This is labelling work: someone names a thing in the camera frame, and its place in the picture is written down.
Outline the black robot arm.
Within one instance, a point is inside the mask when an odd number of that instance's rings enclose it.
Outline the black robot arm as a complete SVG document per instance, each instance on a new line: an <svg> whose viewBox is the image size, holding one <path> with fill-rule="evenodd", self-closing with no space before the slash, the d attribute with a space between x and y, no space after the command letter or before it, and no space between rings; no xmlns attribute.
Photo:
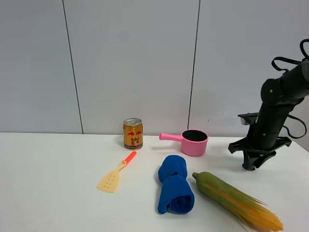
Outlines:
<svg viewBox="0 0 309 232"><path fill-rule="evenodd" d="M276 155L276 150L290 146L294 136L280 137L290 113L309 94L309 59L302 61L286 59L295 65L293 69L285 70L277 79L267 79L261 88L262 105L258 113L241 114L242 125L248 125L245 138L230 143L231 153L243 152L242 167L253 171Z"/></svg>

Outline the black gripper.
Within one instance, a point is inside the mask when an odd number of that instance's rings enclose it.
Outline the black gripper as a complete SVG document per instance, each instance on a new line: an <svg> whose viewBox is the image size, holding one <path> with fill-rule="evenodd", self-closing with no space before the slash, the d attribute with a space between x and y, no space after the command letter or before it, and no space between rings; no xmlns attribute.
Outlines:
<svg viewBox="0 0 309 232"><path fill-rule="evenodd" d="M228 150L231 153L243 151L242 167L248 171L260 168L267 160L276 156L276 151L282 146L289 147L292 141L288 137L278 137L277 133L260 133L255 131L255 124L249 126L246 137L230 143Z"/></svg>

